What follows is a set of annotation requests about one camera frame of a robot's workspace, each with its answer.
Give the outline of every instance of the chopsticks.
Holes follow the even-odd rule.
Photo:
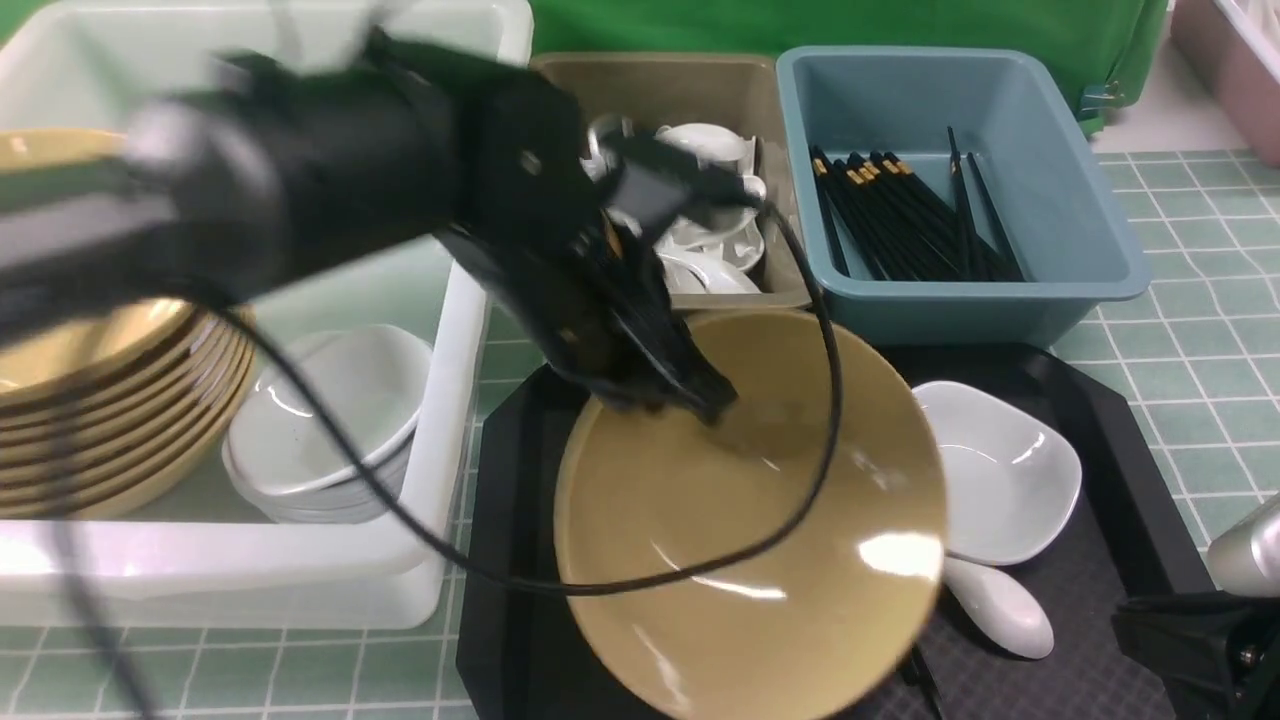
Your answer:
[[[810,147],[819,209],[832,249],[832,264],[847,275],[850,258],[841,245],[836,220],[847,231],[854,252],[879,281],[906,282],[1025,282],[1012,245],[996,210],[978,161],[968,154],[978,197],[995,243],[983,240],[974,220],[965,181],[964,156],[947,128],[951,146],[954,208],[893,152],[831,160]]]

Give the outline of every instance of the stack of yellow plates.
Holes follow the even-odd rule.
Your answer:
[[[0,133],[0,173],[110,152],[116,142],[97,131]],[[65,489],[79,518],[159,497],[225,429],[252,365],[253,348],[230,327],[165,299],[0,348],[0,518],[49,512],[60,468],[73,470]],[[72,397],[73,452],[58,459],[55,433],[67,429],[58,420]]]

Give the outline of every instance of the stack of white bowls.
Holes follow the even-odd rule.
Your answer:
[[[398,497],[431,347],[399,328],[367,325],[307,336],[287,354]],[[223,464],[237,492],[278,523],[366,523],[387,510],[274,366],[232,420]]]

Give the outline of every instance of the beige plastic bin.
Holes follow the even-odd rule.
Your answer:
[[[572,92],[585,119],[604,114],[641,127],[713,123],[758,137],[756,174],[796,233],[795,183],[787,159],[782,102],[771,58],[664,53],[564,53],[534,58],[530,68]],[[680,310],[801,307],[809,305],[782,233],[762,220],[764,260],[751,272],[760,295],[676,295]]]

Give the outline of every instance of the green tiled countertop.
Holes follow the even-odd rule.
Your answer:
[[[1124,393],[1196,544],[1280,489],[1280,172],[1245,154],[1101,156],[1156,279],[1056,347]],[[490,324],[480,420],[541,359]],[[475,443],[452,532],[466,546]],[[462,579],[408,632],[127,629],[166,716],[187,720],[474,719],[453,670]],[[73,629],[0,628],[0,716],[127,717]]]

